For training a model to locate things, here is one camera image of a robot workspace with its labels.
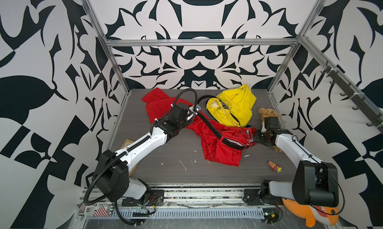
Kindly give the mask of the red trousers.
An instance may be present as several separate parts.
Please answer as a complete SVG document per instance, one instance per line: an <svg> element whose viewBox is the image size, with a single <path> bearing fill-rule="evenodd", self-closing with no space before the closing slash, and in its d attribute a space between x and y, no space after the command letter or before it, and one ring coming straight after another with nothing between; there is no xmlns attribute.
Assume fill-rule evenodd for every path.
<svg viewBox="0 0 383 229"><path fill-rule="evenodd" d="M147 93L142 101L151 123L165 115L175 98L156 88ZM194 122L186 127L201 138L204 158L208 161L238 167L242 151L256 145L254 127L228 127L199 113Z"/></svg>

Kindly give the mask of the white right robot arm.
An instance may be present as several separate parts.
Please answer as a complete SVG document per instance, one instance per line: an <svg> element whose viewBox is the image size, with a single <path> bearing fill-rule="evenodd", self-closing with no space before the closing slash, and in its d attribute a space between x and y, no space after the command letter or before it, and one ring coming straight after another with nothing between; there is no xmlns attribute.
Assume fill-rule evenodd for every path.
<svg viewBox="0 0 383 229"><path fill-rule="evenodd" d="M266 117L262 131L255 134L256 142L280 148L296 167L293 181L265 180L259 190L244 190L242 200L255 205L259 200L272 204L283 199L300 205L335 208L343 190L338 182L338 171L332 163L325 163L310 153L297 136L283 129L277 117Z"/></svg>

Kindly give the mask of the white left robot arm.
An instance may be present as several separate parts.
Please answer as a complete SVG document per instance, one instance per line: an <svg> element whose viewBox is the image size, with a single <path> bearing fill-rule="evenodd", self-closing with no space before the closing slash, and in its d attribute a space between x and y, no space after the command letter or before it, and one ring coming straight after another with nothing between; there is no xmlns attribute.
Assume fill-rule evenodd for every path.
<svg viewBox="0 0 383 229"><path fill-rule="evenodd" d="M133 144L112 152L101 154L94 171L92 182L84 194L83 204L93 205L104 199L116 203L120 198L131 198L146 204L150 187L140 179L130 179L132 169L147 155L166 144L179 132L192 124L200 111L198 98L192 106L179 103L177 95L170 110L151 124L150 131Z"/></svg>

